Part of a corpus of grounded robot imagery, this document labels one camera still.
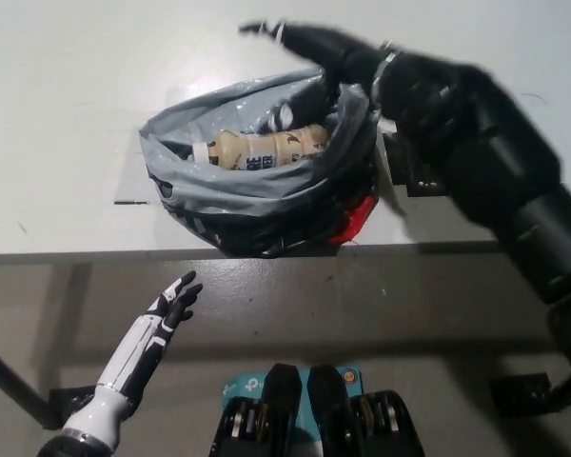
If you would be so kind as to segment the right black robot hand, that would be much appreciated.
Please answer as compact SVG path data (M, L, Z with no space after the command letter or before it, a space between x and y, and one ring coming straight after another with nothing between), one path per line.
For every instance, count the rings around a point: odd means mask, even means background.
M358 85L398 132L417 144L417 154L454 200L462 184L452 176L446 156L464 105L460 69L454 64L405 51L379 48L335 28L281 21L255 20L240 33L264 35L309 60L340 83Z

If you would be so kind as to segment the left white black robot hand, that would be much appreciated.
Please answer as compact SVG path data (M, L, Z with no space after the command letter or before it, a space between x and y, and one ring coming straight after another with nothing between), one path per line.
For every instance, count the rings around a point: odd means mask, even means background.
M191 271L168 286L131 325L110 357L98 384L131 402L141 399L180 323L192 316L189 309L203 285L194 284Z

